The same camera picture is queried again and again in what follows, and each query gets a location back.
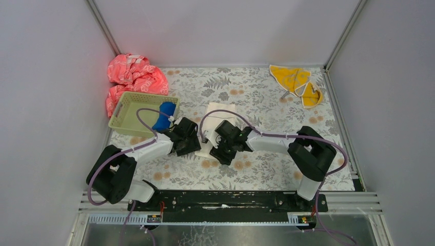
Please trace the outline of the blue towel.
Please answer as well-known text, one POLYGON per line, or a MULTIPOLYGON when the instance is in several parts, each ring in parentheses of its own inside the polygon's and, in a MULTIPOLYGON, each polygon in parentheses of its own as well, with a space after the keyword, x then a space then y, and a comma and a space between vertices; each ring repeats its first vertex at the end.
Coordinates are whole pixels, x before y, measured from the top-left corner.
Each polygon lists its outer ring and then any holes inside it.
POLYGON ((159 117, 156 123, 152 126, 152 130, 162 131, 171 126, 169 118, 174 116, 176 104, 172 102, 163 102, 159 107, 159 117))

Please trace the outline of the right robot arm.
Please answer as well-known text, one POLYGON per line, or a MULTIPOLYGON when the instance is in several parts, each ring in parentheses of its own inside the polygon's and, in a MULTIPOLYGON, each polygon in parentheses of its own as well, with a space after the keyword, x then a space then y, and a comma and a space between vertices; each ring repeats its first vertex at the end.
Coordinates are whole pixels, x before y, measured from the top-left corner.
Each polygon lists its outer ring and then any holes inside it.
POLYGON ((302 173, 296 191, 307 201, 315 198, 321 183, 340 147, 322 138, 313 128, 301 127, 295 133, 261 132, 247 126, 244 129, 222 121, 215 129, 217 143, 210 155, 223 165, 230 165, 238 152, 269 151, 288 154, 302 173))

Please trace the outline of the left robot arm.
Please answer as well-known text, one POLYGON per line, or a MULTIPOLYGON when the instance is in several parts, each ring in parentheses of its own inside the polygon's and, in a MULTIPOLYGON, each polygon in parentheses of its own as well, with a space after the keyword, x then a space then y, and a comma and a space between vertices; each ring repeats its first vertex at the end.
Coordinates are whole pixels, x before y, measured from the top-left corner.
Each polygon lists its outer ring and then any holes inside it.
POLYGON ((96 191, 103 202, 110 204, 123 199, 147 203, 157 193, 157 188, 148 181, 134 180, 136 169, 170 154, 180 157, 199 151, 197 131, 197 123, 183 117, 174 126, 159 130, 153 138, 131 147, 106 146, 86 178, 88 200, 93 205, 101 205, 92 199, 91 192, 96 191))

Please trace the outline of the cream towel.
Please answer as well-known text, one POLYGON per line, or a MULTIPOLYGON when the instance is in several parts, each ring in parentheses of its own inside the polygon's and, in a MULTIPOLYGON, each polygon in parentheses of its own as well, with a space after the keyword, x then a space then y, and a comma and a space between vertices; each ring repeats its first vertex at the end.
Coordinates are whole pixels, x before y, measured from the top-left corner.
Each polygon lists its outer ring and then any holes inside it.
MULTIPOLYGON (((227 105, 227 104, 221 104, 217 102, 210 102, 205 113, 209 113, 211 111, 219 110, 219 109, 235 112, 236 106, 235 104, 227 105)), ((194 153, 196 156, 217 161, 216 158, 210 155, 210 151, 212 150, 213 147, 218 146, 218 140, 220 137, 215 132, 215 129, 223 120, 229 121, 233 126, 235 125, 235 115, 227 112, 221 112, 221 111, 212 113, 204 120, 202 132, 204 133, 204 136, 206 137, 208 142, 200 143, 201 149, 194 153)))

